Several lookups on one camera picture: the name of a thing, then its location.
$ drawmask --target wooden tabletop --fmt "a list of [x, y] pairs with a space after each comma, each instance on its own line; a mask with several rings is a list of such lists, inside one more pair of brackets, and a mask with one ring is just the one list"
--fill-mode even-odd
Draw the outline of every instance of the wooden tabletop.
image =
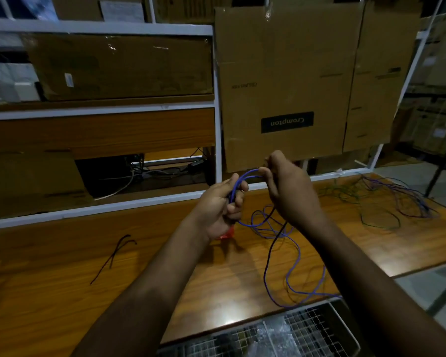
[[[333, 181], [316, 183], [317, 188]], [[29, 226], [0, 229], [0, 356], [68, 356], [89, 326], [143, 270], [196, 201], [165, 204], [84, 216]], [[247, 193], [244, 220], [269, 204], [266, 190]], [[440, 217], [406, 218], [395, 213], [387, 191], [370, 193], [360, 206], [323, 197], [324, 210], [388, 275], [399, 276], [446, 262], [446, 208], [434, 205]], [[405, 210], [414, 211], [405, 205]], [[390, 227], [395, 219], [401, 228]], [[128, 244], [105, 268], [120, 237]], [[297, 232], [291, 236], [302, 259], [291, 277], [299, 290], [314, 288], [322, 261]], [[206, 251], [185, 288], [162, 342], [194, 336], [277, 311], [262, 283], [271, 240], [236, 226], [233, 240], [216, 241]], [[288, 294], [284, 276], [297, 258], [289, 240], [277, 242], [268, 271], [271, 291], [280, 303], [294, 304], [301, 296]], [[320, 291], [336, 293], [327, 275]]]

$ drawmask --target person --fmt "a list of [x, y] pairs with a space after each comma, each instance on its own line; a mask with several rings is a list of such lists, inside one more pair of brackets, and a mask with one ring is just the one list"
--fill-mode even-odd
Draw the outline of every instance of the person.
[[[273, 152], [259, 169], [279, 214], [315, 247], [377, 356], [446, 357], [446, 331], [323, 212], [307, 173]], [[241, 218], [238, 174], [203, 193], [147, 268], [107, 308], [72, 356], [153, 356], [186, 283], [210, 241]]]

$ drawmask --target forearm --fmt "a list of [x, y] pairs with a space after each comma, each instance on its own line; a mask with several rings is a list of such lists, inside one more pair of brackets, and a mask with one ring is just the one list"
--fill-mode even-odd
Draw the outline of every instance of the forearm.
[[184, 219], [143, 273], [98, 318], [73, 356], [153, 355], [208, 243], [191, 216]]
[[446, 356], [446, 331], [323, 216], [300, 226], [377, 355]]

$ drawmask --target hand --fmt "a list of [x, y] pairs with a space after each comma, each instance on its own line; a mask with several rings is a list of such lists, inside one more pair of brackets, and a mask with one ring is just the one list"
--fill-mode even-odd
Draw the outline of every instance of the hand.
[[266, 158], [259, 172], [268, 185], [269, 195], [279, 214], [291, 225], [317, 222], [324, 216], [319, 197], [305, 170], [276, 150]]
[[191, 218], [203, 228], [210, 241], [224, 235], [241, 219], [243, 192], [248, 191], [248, 183], [241, 183], [234, 203], [228, 202], [228, 194], [233, 190], [238, 178], [238, 174], [234, 173], [230, 179], [210, 186], [190, 213]]

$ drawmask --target white label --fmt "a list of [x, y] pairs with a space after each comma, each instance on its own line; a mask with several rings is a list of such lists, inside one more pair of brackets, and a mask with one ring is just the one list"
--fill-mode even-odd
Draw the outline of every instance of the white label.
[[434, 137], [445, 137], [446, 129], [434, 129], [433, 136]]
[[142, 4], [117, 1], [100, 1], [100, 3], [104, 21], [144, 21]]
[[68, 88], [74, 88], [73, 76], [71, 74], [65, 73], [65, 80]]
[[423, 66], [433, 66], [436, 63], [436, 56], [429, 56], [423, 61]]

